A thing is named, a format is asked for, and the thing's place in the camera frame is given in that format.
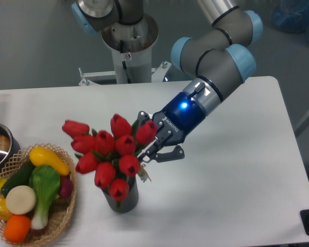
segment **yellow squash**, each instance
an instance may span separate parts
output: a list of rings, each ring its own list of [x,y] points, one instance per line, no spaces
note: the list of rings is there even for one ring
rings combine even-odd
[[[30,151],[30,160],[35,166],[50,165],[61,176],[70,173],[68,165],[52,150],[44,147],[35,147]]]

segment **white table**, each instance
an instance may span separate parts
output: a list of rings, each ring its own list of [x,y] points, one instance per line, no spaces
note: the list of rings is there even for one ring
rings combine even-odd
[[[110,130],[119,113],[154,113],[188,82],[0,91],[0,122],[22,147],[52,143],[73,155],[66,119]],[[147,165],[139,203],[113,212],[78,175],[69,227],[49,246],[258,246],[308,242],[300,210],[309,183],[278,82],[250,78],[187,138],[185,159]],[[0,246],[6,246],[0,240]]]

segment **light blue joint cap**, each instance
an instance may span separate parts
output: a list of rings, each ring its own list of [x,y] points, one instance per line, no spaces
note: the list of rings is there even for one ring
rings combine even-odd
[[[170,60],[171,63],[178,68],[179,70],[181,69],[181,54],[182,54],[182,49],[185,45],[185,43],[191,38],[189,37],[183,37],[178,39],[175,44],[173,45],[173,48],[171,49],[170,52]]]
[[[233,61],[235,61],[244,83],[256,70],[255,58],[247,48],[239,44],[229,46],[226,51],[230,54]]]
[[[261,37],[261,35],[263,33],[263,23],[262,23],[260,16],[258,14],[256,14],[254,11],[246,10],[244,12],[249,15],[249,17],[251,18],[251,21],[252,21],[253,36],[252,36],[251,44],[253,44]]]
[[[77,21],[78,21],[79,25],[81,26],[81,28],[87,34],[90,34],[90,35],[96,34],[95,29],[89,24],[87,19],[81,13],[80,9],[77,6],[77,3],[72,4],[71,8],[72,8],[72,13],[75,16],[75,18],[77,19]]]

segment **dark vase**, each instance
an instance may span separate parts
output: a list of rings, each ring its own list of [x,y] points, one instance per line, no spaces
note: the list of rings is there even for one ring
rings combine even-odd
[[[108,188],[102,190],[105,198],[108,201],[109,206],[112,208],[113,211],[124,214],[131,211],[137,205],[139,201],[139,190],[136,183],[136,178],[129,178],[128,185],[129,192],[127,198],[122,202],[118,203],[111,198],[108,192]]]

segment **wicker basket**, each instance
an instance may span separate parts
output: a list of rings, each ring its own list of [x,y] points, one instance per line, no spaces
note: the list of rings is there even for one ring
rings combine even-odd
[[[2,168],[2,172],[0,176],[2,178],[8,179],[10,178],[20,166],[28,159],[29,152],[34,147],[45,147],[48,148],[55,153],[57,153],[62,160],[64,160],[68,166],[70,167],[70,179],[74,184],[74,189],[72,195],[69,198],[58,198],[52,204],[49,210],[49,219],[48,225],[42,230],[30,230],[25,240],[20,244],[13,244],[3,237],[4,228],[6,222],[0,219],[0,236],[3,241],[7,244],[12,244],[14,246],[42,246],[46,243],[49,243],[53,239],[55,239],[58,235],[62,233],[62,231],[66,228],[75,206],[76,201],[76,171],[73,160],[60,147],[51,144],[35,144],[34,146],[29,146],[28,148],[24,148],[20,150],[17,154],[14,154],[13,157],[9,159],[9,161],[5,164],[4,168]]]

